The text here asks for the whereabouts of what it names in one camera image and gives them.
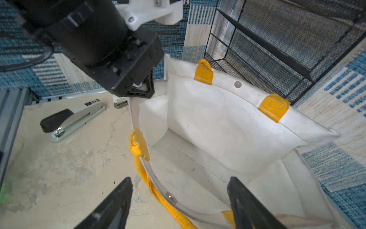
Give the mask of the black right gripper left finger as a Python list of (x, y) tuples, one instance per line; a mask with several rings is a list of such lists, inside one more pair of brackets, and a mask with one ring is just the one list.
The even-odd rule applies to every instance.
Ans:
[(133, 185), (126, 177), (99, 206), (75, 228), (124, 229), (130, 211)]

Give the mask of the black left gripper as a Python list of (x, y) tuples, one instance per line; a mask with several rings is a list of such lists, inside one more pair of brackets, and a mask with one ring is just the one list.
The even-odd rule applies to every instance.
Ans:
[(100, 66), (86, 66), (75, 60), (84, 73), (118, 97), (150, 99), (154, 94), (153, 69), (164, 57), (157, 32), (140, 27), (129, 34), (113, 54)]

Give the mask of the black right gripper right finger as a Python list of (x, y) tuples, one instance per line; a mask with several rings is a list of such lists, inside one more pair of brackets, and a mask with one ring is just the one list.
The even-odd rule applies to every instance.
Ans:
[(285, 226), (236, 177), (227, 186), (235, 229), (284, 229)]

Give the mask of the white tote bag yellow handles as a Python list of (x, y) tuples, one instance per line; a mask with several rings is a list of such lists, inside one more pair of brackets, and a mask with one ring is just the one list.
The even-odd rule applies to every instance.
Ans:
[(231, 177), (285, 229), (339, 229), (303, 154), (339, 137), (231, 75), (164, 57), (150, 99), (132, 98), (130, 150), (150, 192), (183, 228), (234, 229)]

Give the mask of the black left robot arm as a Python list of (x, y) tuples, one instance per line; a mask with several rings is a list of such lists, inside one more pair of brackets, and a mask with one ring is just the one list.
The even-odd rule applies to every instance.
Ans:
[(153, 96), (153, 70), (164, 56), (159, 37), (145, 27), (130, 30), (111, 1), (10, 1), (10, 5), (28, 36), (47, 51), (25, 63), (2, 66), (2, 72), (38, 65), (59, 45), (74, 65), (113, 95)]

